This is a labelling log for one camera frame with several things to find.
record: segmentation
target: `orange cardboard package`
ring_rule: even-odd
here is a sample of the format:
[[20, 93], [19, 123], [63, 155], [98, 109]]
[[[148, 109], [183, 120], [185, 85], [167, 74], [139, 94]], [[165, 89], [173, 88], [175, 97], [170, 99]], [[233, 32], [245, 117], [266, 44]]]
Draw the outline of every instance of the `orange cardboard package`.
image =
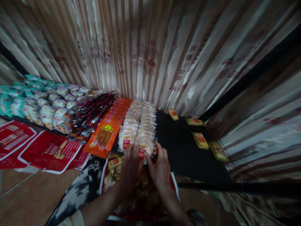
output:
[[107, 158], [131, 103], [132, 100], [124, 98], [115, 102], [86, 143], [85, 152]]

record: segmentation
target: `packaged bread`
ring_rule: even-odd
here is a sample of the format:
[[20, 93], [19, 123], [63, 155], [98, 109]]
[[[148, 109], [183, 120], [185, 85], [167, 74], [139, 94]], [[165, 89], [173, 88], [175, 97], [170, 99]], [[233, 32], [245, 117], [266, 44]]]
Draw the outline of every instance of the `packaged bread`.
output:
[[219, 142], [209, 142], [210, 149], [217, 160], [228, 162], [229, 159]]
[[48, 129], [53, 129], [53, 117], [55, 109], [50, 105], [44, 105], [40, 110], [40, 117], [43, 125]]
[[203, 134], [198, 133], [198, 132], [191, 132], [191, 133], [192, 133], [193, 138], [199, 148], [209, 150], [209, 145], [208, 145], [207, 141], [205, 140], [205, 137], [203, 136]]
[[170, 117], [171, 117], [174, 121], [179, 120], [179, 117], [178, 117], [177, 113], [175, 112], [175, 110], [174, 110], [173, 108], [167, 109], [167, 112], [169, 113]]

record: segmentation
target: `black tabletop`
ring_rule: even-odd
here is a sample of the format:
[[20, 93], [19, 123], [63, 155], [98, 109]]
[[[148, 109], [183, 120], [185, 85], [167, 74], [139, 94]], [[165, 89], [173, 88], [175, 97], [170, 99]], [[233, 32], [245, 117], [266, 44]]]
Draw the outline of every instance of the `black tabletop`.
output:
[[[209, 142], [211, 140], [206, 127], [188, 125], [183, 117], [173, 121], [168, 114], [157, 112], [156, 115], [156, 137], [167, 150], [171, 171], [216, 186], [232, 183], [223, 162], [218, 161], [211, 150], [198, 148], [190, 132], [201, 132]], [[112, 151], [117, 149], [118, 136]]]

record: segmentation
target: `plastic wrapper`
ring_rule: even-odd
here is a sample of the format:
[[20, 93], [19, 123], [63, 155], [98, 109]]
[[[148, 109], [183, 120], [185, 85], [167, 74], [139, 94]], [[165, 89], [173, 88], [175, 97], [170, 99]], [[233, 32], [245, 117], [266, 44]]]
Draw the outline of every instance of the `plastic wrapper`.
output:
[[40, 110], [40, 118], [45, 127], [52, 130], [53, 128], [53, 117], [55, 109], [50, 105], [44, 105]]
[[197, 143], [198, 148], [209, 150], [209, 145], [208, 145], [207, 141], [205, 140], [205, 137], [203, 136], [203, 134], [198, 133], [198, 132], [191, 132], [191, 133], [192, 133], [192, 136], [193, 136], [195, 142]]
[[48, 104], [48, 101], [46, 101], [46, 100], [43, 99], [43, 98], [39, 98], [39, 99], [38, 99], [37, 105], [38, 105], [39, 107], [43, 107], [45, 104]]
[[43, 124], [42, 124], [42, 121], [40, 119], [40, 110], [41, 109], [37, 105], [27, 105], [26, 104], [25, 106], [26, 106], [26, 109], [29, 113], [29, 116], [30, 116], [31, 120], [34, 123], [42, 126]]
[[16, 90], [22, 90], [25, 87], [25, 83], [13, 82], [13, 87]]
[[66, 105], [66, 108], [67, 109], [71, 109], [71, 108], [73, 108], [73, 106], [76, 104], [76, 101], [74, 101], [74, 100], [69, 100], [69, 101], [67, 101], [67, 105]]
[[72, 95], [72, 96], [75, 96], [75, 97], [78, 97], [78, 96], [84, 96], [85, 93], [84, 93], [84, 92], [80, 92], [80, 91], [74, 90], [74, 91], [71, 92], [71, 95]]
[[80, 87], [79, 88], [79, 91], [80, 92], [83, 92], [83, 93], [88, 93], [89, 91], [91, 90], [91, 88], [88, 88], [88, 87]]
[[49, 94], [48, 100], [50, 102], [55, 101], [55, 99], [60, 99], [60, 97], [57, 94], [53, 94], [53, 93]]
[[13, 103], [13, 98], [9, 97], [7, 94], [2, 94], [0, 97], [0, 108], [2, 112], [8, 117], [13, 117], [11, 105]]
[[25, 118], [23, 113], [23, 108], [26, 103], [26, 99], [22, 97], [16, 97], [11, 105], [12, 114], [19, 116], [21, 118]]
[[78, 85], [72, 85], [72, 84], [70, 84], [68, 86], [68, 90], [70, 90], [70, 92], [72, 92], [72, 91], [78, 91], [79, 90], [79, 86]]
[[64, 86], [59, 86], [56, 88], [56, 94], [65, 97], [65, 95], [68, 93], [68, 88]]
[[44, 93], [44, 92], [36, 92], [35, 94], [34, 94], [34, 99], [35, 100], [38, 100], [39, 98], [44, 98], [44, 99], [46, 99], [47, 98], [47, 93]]
[[58, 107], [66, 107], [66, 101], [64, 100], [61, 100], [61, 99], [55, 99], [52, 103], [52, 106], [55, 107], [55, 108], [58, 108]]
[[76, 97], [72, 96], [71, 94], [66, 94], [64, 99], [65, 100], [76, 100]]

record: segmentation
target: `yellow snack package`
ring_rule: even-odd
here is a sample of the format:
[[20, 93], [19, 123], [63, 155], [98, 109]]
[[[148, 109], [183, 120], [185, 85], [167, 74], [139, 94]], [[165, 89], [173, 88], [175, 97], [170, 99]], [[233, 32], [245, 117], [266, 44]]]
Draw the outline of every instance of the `yellow snack package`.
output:
[[113, 160], [108, 162], [108, 169], [109, 170], [114, 169], [117, 166], [120, 166], [121, 164], [122, 164], [122, 158], [121, 157], [113, 159]]
[[193, 138], [199, 148], [209, 150], [209, 145], [208, 145], [207, 141], [205, 140], [205, 137], [203, 136], [203, 134], [197, 133], [197, 132], [191, 132], [191, 133], [192, 133]]
[[170, 117], [171, 117], [174, 121], [179, 120], [179, 117], [178, 117], [177, 113], [175, 112], [175, 110], [174, 110], [173, 108], [167, 109], [167, 112], [169, 113]]
[[199, 119], [188, 119], [185, 118], [186, 122], [188, 125], [194, 125], [194, 126], [204, 126], [204, 122], [202, 120]]
[[220, 145], [220, 143], [212, 141], [212, 142], [209, 142], [209, 146], [217, 160], [223, 161], [223, 162], [229, 161], [229, 159], [226, 156], [225, 151], [222, 148], [222, 146]]

